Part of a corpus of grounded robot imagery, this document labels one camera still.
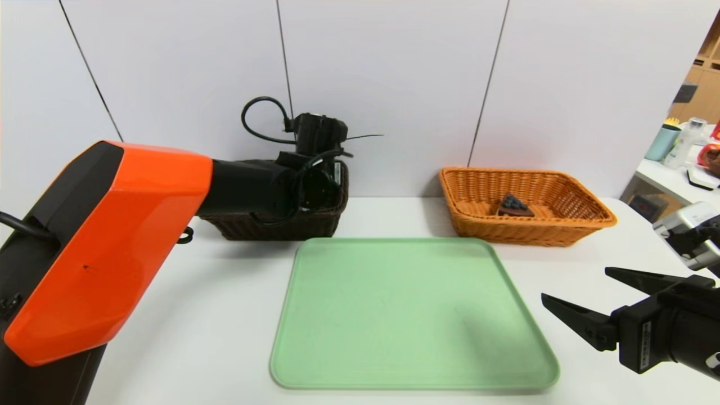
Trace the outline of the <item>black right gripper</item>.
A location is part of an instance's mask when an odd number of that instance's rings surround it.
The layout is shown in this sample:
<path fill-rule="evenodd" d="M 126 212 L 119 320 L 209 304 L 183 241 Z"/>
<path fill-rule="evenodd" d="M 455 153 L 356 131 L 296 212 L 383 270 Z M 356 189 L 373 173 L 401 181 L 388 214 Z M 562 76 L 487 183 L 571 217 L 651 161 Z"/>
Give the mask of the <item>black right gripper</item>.
<path fill-rule="evenodd" d="M 545 309 L 599 352 L 619 346 L 620 364 L 643 374 L 676 362 L 718 380 L 718 287 L 700 275 L 677 277 L 605 267 L 605 275 L 647 295 L 604 315 L 542 293 Z"/>

